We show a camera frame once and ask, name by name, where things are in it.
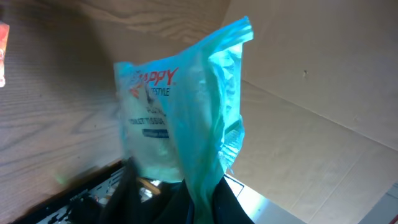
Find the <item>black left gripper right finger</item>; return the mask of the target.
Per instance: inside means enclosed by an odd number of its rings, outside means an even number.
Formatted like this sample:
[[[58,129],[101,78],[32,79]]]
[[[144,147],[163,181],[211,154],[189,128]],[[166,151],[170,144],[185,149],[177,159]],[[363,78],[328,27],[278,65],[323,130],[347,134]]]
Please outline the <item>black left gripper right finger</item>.
[[[254,224],[240,206],[224,177],[213,192],[212,214],[214,224]]]

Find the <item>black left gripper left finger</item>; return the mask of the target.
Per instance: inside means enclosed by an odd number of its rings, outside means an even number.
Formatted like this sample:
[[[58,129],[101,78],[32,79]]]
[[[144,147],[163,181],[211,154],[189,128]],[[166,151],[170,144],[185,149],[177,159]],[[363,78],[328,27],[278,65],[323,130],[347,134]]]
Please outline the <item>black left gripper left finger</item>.
[[[101,212],[105,224],[192,224],[194,204],[184,181],[166,184],[159,195],[145,202],[139,193],[140,170],[134,159],[124,163],[123,176]]]

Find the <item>orange tissue pack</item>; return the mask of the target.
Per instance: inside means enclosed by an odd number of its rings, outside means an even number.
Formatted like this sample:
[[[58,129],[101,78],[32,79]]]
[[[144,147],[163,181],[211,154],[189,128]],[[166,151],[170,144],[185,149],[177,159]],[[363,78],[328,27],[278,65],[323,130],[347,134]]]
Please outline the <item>orange tissue pack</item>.
[[[0,87],[6,85],[4,60],[6,56],[7,40],[9,36],[9,25],[1,22],[0,25]]]

